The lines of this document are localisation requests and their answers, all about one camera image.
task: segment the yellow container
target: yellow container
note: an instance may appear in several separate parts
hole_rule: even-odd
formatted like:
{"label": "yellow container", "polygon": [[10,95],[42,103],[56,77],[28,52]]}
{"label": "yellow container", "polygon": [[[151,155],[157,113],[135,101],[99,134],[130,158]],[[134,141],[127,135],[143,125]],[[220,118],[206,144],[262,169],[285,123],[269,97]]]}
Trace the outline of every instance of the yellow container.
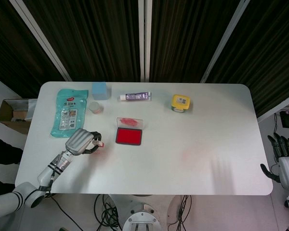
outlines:
{"label": "yellow container", "polygon": [[175,112],[185,112],[190,105],[191,99],[185,95],[173,95],[171,109]]}

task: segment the toothpaste tube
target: toothpaste tube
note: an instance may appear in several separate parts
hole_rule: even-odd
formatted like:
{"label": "toothpaste tube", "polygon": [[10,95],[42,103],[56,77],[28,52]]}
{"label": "toothpaste tube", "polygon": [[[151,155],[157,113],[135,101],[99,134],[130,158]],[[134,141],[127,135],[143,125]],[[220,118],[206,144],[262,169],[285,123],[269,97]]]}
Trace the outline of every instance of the toothpaste tube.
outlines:
{"label": "toothpaste tube", "polygon": [[121,100],[151,101],[151,92],[140,92],[120,95]]}

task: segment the white table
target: white table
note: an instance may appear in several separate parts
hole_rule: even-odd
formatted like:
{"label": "white table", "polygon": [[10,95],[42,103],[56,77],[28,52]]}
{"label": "white table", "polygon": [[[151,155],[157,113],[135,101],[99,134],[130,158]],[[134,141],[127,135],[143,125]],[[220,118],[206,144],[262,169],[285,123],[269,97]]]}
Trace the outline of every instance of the white table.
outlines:
{"label": "white table", "polygon": [[[81,155],[53,184],[53,193],[267,195],[272,182],[250,91],[239,84],[107,83],[109,100],[94,115],[90,82],[48,82],[40,90],[16,185],[37,176],[65,148],[50,135],[60,89],[89,90],[84,128],[102,134],[99,154]],[[120,102],[120,94],[152,92],[150,102]],[[171,110],[173,94],[192,100]],[[144,120],[140,146],[115,143],[116,118]]]}

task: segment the plastic package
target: plastic package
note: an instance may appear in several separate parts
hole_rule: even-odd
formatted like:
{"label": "plastic package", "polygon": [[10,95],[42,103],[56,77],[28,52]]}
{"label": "plastic package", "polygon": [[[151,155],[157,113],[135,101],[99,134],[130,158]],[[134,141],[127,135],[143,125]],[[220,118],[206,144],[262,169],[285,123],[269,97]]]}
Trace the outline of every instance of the plastic package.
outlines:
{"label": "plastic package", "polygon": [[83,128],[87,98],[88,90],[61,89],[58,92],[52,136],[71,137],[77,129]]}

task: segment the dark curtain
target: dark curtain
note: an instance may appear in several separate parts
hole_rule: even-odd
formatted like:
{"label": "dark curtain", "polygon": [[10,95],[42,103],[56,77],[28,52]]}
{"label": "dark curtain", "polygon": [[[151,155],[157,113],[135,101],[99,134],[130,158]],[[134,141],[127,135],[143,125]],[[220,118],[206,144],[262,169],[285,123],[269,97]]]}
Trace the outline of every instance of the dark curtain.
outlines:
{"label": "dark curtain", "polygon": [[201,80],[239,0],[153,0],[151,82]]}
{"label": "dark curtain", "polygon": [[138,1],[24,2],[74,81],[140,81]]}
{"label": "dark curtain", "polygon": [[251,0],[208,83],[249,87],[261,116],[289,97],[289,0]]}
{"label": "dark curtain", "polygon": [[37,98],[45,82],[64,81],[7,0],[0,0],[0,81],[23,98]]}

